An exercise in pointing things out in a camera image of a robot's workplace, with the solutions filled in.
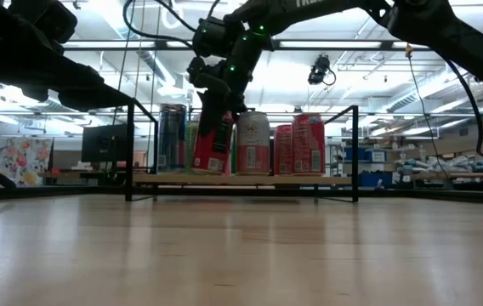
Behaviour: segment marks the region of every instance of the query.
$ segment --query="laminate floor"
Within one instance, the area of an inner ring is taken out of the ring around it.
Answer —
[[[0,201],[1,305],[483,305],[483,205]]]

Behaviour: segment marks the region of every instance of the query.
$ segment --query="black metal stand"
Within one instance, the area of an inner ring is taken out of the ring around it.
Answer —
[[[359,106],[352,105],[345,110],[342,110],[336,116],[325,121],[325,125],[341,116],[353,111],[353,126],[351,133],[351,148],[353,150],[353,163],[351,166],[351,202],[357,203],[359,201]],[[329,198],[330,200],[344,201],[340,199]]]
[[[124,201],[134,201],[132,196],[134,194],[134,108],[138,108],[151,120],[155,125],[155,135],[153,141],[153,167],[151,173],[156,174],[156,161],[158,151],[158,121],[155,117],[143,107],[143,105],[136,99],[132,99],[132,103],[128,103],[128,119],[127,119],[127,160],[126,160],[126,182],[124,185]]]

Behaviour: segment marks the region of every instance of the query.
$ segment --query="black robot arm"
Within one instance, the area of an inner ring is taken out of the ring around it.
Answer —
[[[204,112],[217,117],[224,109],[243,111],[243,92],[262,50],[271,49],[271,36],[300,21],[354,8],[364,9],[400,40],[427,45],[483,81],[483,34],[459,20],[447,0],[397,0],[393,7],[384,0],[248,0],[223,20],[201,20],[193,37],[200,55],[225,58],[220,69],[199,58],[189,67],[193,84],[214,93],[202,97]],[[206,104],[213,106],[206,110]]]

